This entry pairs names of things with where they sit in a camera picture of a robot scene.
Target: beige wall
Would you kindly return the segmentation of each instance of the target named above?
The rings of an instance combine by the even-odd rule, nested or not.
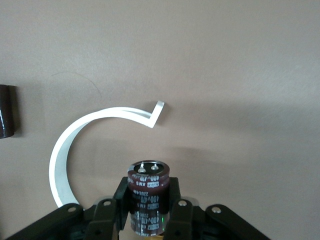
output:
[[[17,86],[21,118],[0,140],[2,238],[56,208],[48,167],[66,127],[157,100],[154,129],[107,119],[77,137],[69,177],[85,207],[158,159],[202,207],[274,240],[320,238],[319,1],[2,0],[0,84]]]

